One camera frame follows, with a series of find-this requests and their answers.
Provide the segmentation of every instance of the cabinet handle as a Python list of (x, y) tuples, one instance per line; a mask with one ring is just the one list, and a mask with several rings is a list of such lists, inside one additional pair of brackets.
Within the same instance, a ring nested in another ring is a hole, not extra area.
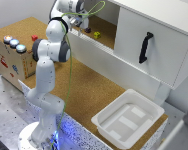
[(147, 50), (147, 46), (148, 46), (148, 40), (151, 39), (154, 35), (150, 32), (147, 33), (147, 36), (145, 37), (144, 41), (143, 41), (143, 45), (142, 45), (142, 49), (141, 49), (141, 54), (139, 57), (139, 63), (142, 64), (143, 62), (145, 62), (147, 60), (147, 57), (145, 57), (145, 53)]

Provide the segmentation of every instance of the yellow object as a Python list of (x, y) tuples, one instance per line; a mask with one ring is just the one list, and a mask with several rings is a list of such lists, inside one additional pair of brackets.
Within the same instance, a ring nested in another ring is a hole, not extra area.
[(100, 32), (95, 32), (94, 33), (94, 38), (95, 39), (99, 39), (101, 37), (101, 33)]

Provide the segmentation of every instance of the cable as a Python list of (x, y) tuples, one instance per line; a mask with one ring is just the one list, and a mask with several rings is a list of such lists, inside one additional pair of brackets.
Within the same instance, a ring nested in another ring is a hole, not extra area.
[[(103, 6), (102, 6), (99, 10), (97, 10), (97, 11), (95, 11), (95, 12), (93, 12), (93, 13), (90, 13), (90, 12), (91, 12), (97, 5), (99, 5), (100, 3), (104, 3)], [(93, 8), (91, 8), (87, 14), (64, 13), (61, 17), (65, 16), (65, 15), (67, 15), (67, 14), (81, 15), (81, 16), (87, 16), (87, 17), (89, 17), (90, 15), (94, 15), (94, 14), (100, 12), (100, 11), (104, 8), (104, 6), (105, 6), (105, 1), (100, 1), (100, 2), (98, 2)], [(65, 104), (64, 104), (64, 108), (63, 108), (63, 112), (62, 112), (62, 115), (61, 115), (61, 119), (60, 119), (59, 124), (58, 124), (57, 132), (56, 132), (57, 134), (58, 134), (58, 131), (59, 131), (60, 127), (61, 127), (61, 122), (62, 122), (64, 113), (65, 113), (65, 109), (66, 109), (66, 106), (67, 106), (67, 103), (68, 103), (68, 98), (69, 98), (70, 89), (71, 89), (71, 80), (72, 80), (72, 49), (71, 49), (70, 41), (69, 41), (68, 35), (67, 35), (67, 33), (66, 33), (65, 27), (64, 27), (64, 25), (63, 25), (62, 22), (60, 22), (60, 23), (61, 23), (62, 28), (64, 29), (64, 32), (65, 32), (65, 35), (66, 35), (66, 40), (67, 40), (68, 45), (69, 45), (69, 47), (70, 47), (70, 78), (69, 78), (69, 89), (68, 89), (68, 93), (67, 93), (67, 97), (66, 97), (66, 102), (65, 102)], [(56, 136), (54, 136), (53, 143), (51, 144), (51, 148), (50, 148), (51, 150), (52, 150), (52, 146), (54, 145), (54, 142), (55, 142), (55, 137), (56, 137)]]

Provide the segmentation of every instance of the white robotic arm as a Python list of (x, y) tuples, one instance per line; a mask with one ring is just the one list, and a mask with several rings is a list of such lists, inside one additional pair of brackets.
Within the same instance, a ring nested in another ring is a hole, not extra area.
[(49, 92), (55, 86), (55, 68), (53, 62), (66, 62), (70, 58), (70, 48), (65, 34), (76, 25), (88, 27), (88, 18), (65, 13), (87, 13), (82, 0), (55, 0), (50, 12), (50, 22), (46, 35), (48, 40), (38, 39), (32, 47), (33, 58), (38, 61), (36, 67), (36, 87), (27, 94), (27, 100), (41, 108), (39, 124), (31, 133), (29, 143), (35, 150), (44, 148), (57, 130), (56, 115), (64, 108), (64, 101)]

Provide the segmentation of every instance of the white plastic bin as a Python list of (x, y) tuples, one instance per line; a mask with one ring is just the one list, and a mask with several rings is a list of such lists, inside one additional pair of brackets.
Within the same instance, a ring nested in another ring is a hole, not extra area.
[(127, 90), (92, 118), (99, 133), (120, 149), (130, 149), (163, 115), (164, 109)]

